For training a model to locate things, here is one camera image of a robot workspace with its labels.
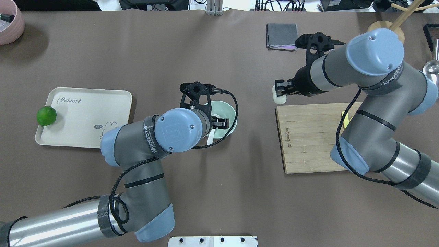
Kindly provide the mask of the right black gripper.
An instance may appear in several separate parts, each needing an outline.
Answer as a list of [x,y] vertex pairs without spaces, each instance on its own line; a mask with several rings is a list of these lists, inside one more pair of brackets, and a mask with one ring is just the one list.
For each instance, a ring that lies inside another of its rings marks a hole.
[[309,66],[304,66],[299,69],[294,78],[289,80],[275,80],[275,86],[278,96],[295,94],[301,94],[304,96],[314,95],[314,87],[310,78]]

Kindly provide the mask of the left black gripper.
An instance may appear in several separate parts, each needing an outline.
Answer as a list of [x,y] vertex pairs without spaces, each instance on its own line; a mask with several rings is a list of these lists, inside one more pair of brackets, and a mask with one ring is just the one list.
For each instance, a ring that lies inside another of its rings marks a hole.
[[228,129],[229,128],[229,118],[222,118],[217,116],[211,116],[210,122],[211,129]]

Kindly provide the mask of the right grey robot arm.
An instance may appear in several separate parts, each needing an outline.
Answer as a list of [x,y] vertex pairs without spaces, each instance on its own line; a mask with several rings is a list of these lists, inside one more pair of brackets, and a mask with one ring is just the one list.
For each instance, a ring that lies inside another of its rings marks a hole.
[[317,32],[303,34],[296,47],[306,50],[306,65],[289,80],[276,80],[277,96],[307,97],[355,84],[366,94],[351,122],[340,119],[330,156],[354,175],[386,184],[417,202],[438,209],[438,163],[393,138],[407,116],[432,107],[438,87],[404,61],[403,43],[392,30],[378,28],[348,43]]

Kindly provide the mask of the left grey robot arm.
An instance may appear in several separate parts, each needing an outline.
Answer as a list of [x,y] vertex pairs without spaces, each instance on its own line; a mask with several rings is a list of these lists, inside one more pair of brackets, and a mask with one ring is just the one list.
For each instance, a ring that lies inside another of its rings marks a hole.
[[174,108],[105,133],[102,155],[108,164],[122,169],[110,194],[5,223],[1,246],[73,247],[129,232],[140,242],[166,236],[175,220],[161,159],[191,150],[211,129],[228,125],[226,117]]

